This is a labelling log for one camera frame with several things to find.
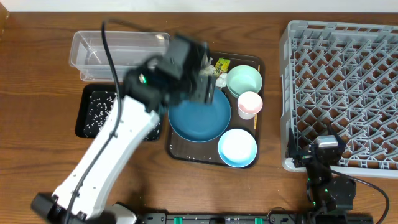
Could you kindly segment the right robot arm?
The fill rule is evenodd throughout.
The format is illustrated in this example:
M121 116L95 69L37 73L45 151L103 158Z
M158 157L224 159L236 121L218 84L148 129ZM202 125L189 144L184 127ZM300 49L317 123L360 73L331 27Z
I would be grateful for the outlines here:
M286 156L295 167L307 171L307 198L313 208L297 215L295 223L348 223L346 212L353 209L356 195L355 181L332 174L331 165L337 163L346 143L332 127L327 134L318 136L315 142L299 149L293 131L289 131Z

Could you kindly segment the dark blue plate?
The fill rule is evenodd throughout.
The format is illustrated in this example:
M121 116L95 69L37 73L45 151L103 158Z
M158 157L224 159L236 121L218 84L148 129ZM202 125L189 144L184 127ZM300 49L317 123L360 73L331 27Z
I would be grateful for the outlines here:
M169 108L169 123L181 138L191 142L207 142L220 136L231 120L231 104L219 89L210 105L183 101Z

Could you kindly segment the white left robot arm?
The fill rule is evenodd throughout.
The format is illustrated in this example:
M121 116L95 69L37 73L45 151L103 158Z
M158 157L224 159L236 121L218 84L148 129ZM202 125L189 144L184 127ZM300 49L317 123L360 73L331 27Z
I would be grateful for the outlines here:
M164 111L182 101L209 104L215 79L206 43L176 35L163 55L130 69L116 85L117 98L101 131L71 174L52 194L37 194L30 207L47 223L135 223L120 203L107 205L117 178Z

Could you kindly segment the white tissue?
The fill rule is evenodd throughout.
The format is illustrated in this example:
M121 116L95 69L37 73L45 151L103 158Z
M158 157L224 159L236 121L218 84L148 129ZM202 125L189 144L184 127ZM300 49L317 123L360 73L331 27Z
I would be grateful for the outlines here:
M228 72L226 73L222 73L220 76L216 76L215 75L215 65L212 65L212 58L210 58L210 61L208 62L207 67L203 68L200 70L199 74L200 75L206 75L206 76L213 76L216 78L216 82L215 85L218 88L224 88L227 86L227 76L228 76Z

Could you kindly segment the pile of rice grains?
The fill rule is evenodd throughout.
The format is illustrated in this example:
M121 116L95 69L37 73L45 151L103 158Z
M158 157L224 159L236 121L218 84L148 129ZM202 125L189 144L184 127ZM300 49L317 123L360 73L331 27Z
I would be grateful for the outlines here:
M95 138L102 130L116 100L116 93L94 91L88 98L87 112L83 118L83 137Z

